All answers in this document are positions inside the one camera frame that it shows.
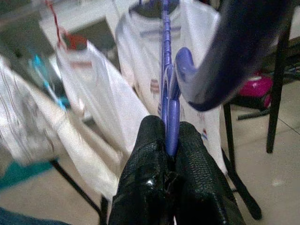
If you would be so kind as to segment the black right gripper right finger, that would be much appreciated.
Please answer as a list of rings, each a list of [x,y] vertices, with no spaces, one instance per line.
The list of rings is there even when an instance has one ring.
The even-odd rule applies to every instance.
[[[180,123],[175,169],[183,179],[175,214],[177,224],[245,224],[223,172],[188,122]]]

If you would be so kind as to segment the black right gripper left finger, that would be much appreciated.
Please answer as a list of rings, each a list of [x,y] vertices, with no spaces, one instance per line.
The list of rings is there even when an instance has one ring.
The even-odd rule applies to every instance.
[[[173,203],[166,186],[169,174],[164,123],[158,116],[146,116],[122,171],[108,223],[170,224]]]

